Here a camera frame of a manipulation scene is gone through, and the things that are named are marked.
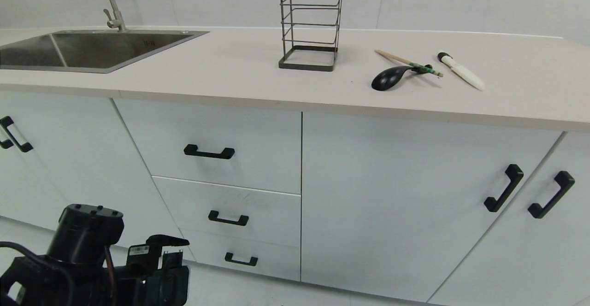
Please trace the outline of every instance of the faucet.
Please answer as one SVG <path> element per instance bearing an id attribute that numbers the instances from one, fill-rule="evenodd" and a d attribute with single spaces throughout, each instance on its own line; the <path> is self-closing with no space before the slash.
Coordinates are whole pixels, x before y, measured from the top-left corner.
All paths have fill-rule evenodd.
<path id="1" fill-rule="evenodd" d="M 112 15 L 114 16 L 114 19 L 111 18 L 109 10 L 103 10 L 103 12 L 109 18 L 109 21 L 107 21 L 107 26 L 109 26 L 111 29 L 118 28 L 118 31 L 120 32 L 126 31 L 127 27 L 125 27 L 125 21 L 123 20 L 121 11 L 118 9 L 117 2 L 115 0 L 109 0 L 109 2 L 112 6 Z"/>

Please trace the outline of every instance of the cable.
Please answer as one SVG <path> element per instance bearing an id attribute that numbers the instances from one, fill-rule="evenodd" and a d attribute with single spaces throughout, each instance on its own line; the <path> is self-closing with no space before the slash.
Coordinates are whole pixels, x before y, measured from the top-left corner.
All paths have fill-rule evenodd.
<path id="1" fill-rule="evenodd" d="M 38 264 L 40 266 L 44 266 L 46 268 L 59 271 L 65 277 L 65 280 L 68 282 L 68 301 L 66 302 L 65 306 L 72 305 L 72 301 L 74 300 L 74 279 L 72 279 L 72 276 L 70 275 L 69 272 L 67 272 L 65 269 L 63 269 L 61 267 L 58 267 L 53 264 L 50 264 L 49 262 L 46 262 L 40 256 L 33 253 L 31 250 L 24 247 L 23 245 L 13 243 L 11 241 L 0 241 L 0 248 L 2 248 L 2 247 L 7 247 L 7 248 L 13 249 L 13 250 L 23 254 L 29 260 L 31 260 L 32 262 L 35 262 L 36 264 Z"/>
<path id="2" fill-rule="evenodd" d="M 115 306 L 117 304 L 117 285 L 114 279 L 114 265 L 112 264 L 112 256 L 110 248 L 105 247 L 105 259 L 107 260 L 107 271 L 109 272 L 109 279 L 111 283 L 111 304 Z"/>

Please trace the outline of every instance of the drawer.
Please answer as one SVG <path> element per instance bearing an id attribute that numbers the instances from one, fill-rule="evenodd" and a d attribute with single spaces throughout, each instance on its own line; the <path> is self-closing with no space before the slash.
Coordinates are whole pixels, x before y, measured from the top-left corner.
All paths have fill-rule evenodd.
<path id="1" fill-rule="evenodd" d="M 190 250 L 201 264 L 300 280 L 300 253 L 297 247 L 283 247 L 185 229 L 181 229 L 181 233 L 190 241 Z"/>
<path id="2" fill-rule="evenodd" d="M 179 228 L 301 245 L 299 195 L 163 177 L 153 180 Z"/>
<path id="3" fill-rule="evenodd" d="M 301 194 L 300 112 L 115 102 L 152 175 Z"/>

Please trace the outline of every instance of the black wire rack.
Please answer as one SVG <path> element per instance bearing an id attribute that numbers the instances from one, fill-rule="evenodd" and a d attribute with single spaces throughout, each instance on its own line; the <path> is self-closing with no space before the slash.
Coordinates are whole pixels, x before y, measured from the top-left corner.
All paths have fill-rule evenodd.
<path id="1" fill-rule="evenodd" d="M 281 69 L 333 71 L 340 39 L 342 0 L 281 0 L 281 25 L 283 28 L 283 58 Z M 308 31 L 307 29 L 324 29 Z M 310 34 L 320 34 L 312 38 Z M 293 62 L 293 52 L 321 52 L 328 54 L 328 63 Z"/>

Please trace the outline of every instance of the chopstick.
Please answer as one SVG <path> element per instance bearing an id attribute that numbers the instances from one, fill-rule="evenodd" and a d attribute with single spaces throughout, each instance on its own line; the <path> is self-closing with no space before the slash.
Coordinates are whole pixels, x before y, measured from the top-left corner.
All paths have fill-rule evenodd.
<path id="1" fill-rule="evenodd" d="M 390 54 L 388 52 L 384 52 L 383 50 L 375 50 L 375 52 L 377 54 L 380 54 L 381 56 L 385 57 L 385 58 L 391 58 L 393 60 L 396 60 L 398 62 L 402 62 L 404 64 L 407 64 L 409 66 L 413 66 L 417 69 L 419 69 L 420 71 L 424 71 L 427 73 L 432 73 L 433 75 L 437 76 L 437 77 L 444 77 L 443 73 L 440 73 L 438 71 L 434 71 L 432 69 L 430 69 L 429 67 L 425 67 L 424 65 L 420 65 L 418 63 L 414 63 L 414 62 L 410 62 L 407 59 L 401 58 L 400 56 L 395 56 L 394 54 Z"/>

